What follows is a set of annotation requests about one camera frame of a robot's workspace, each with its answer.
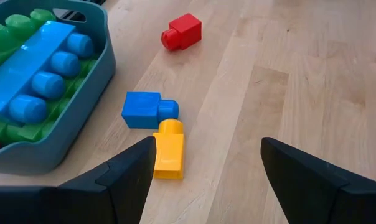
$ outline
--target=building block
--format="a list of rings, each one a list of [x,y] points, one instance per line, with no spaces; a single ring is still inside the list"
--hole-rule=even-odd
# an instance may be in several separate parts
[[[0,65],[7,60],[25,41],[47,21],[56,17],[47,10],[35,9],[30,18],[14,14],[6,19],[6,26],[0,24]]]
[[[121,116],[129,128],[157,129],[165,119],[178,118],[175,100],[162,100],[156,92],[127,91]]]
[[[66,88],[63,97],[59,100],[46,101],[49,115],[45,121],[39,124],[16,126],[0,120],[0,144],[5,146],[19,141],[37,142],[46,137],[95,63],[96,60],[81,61],[80,74],[77,77],[65,79]]]
[[[60,98],[64,77],[80,72],[79,57],[93,55],[91,38],[76,27],[47,21],[0,66],[0,119],[38,124],[47,117],[45,100]]]
[[[202,39],[202,22],[187,13],[169,23],[162,33],[162,43],[168,50],[184,50]]]
[[[184,132],[182,122],[167,119],[159,125],[156,139],[154,177],[182,179],[184,177]]]

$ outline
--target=blue flat block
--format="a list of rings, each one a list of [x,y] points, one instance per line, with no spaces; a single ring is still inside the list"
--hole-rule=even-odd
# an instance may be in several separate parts
[[[76,27],[46,22],[0,66],[0,117],[40,123],[47,117],[45,99],[60,98],[62,77],[80,72],[79,57],[93,54],[91,39]]]
[[[157,129],[165,119],[178,119],[174,100],[162,100],[156,92],[128,91],[121,116],[129,128]]]

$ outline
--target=yellow toy block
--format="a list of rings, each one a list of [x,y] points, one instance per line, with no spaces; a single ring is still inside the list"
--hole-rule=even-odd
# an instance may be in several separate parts
[[[184,133],[183,125],[176,119],[166,119],[153,133],[156,140],[154,177],[182,179],[184,177]]]

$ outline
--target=plastic bin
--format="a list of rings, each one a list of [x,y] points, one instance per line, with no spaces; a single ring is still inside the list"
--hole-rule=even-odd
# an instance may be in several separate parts
[[[45,138],[35,143],[15,142],[0,149],[0,172],[7,174],[44,174],[60,164],[115,73],[115,56],[104,9],[79,1],[8,0],[0,4],[0,23],[12,14],[28,16],[37,8],[81,12],[85,22],[57,20],[73,24],[80,33],[89,35],[99,58]]]

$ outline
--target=wooden floor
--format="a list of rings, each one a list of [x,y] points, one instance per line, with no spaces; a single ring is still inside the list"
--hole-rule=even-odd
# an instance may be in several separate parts
[[[376,180],[376,0],[108,0],[117,74],[70,154],[41,177],[56,185],[150,130],[120,116],[127,90],[180,104],[183,181],[153,180],[141,223],[287,223],[265,175],[271,136]],[[170,53],[167,23],[191,12],[203,40]]]

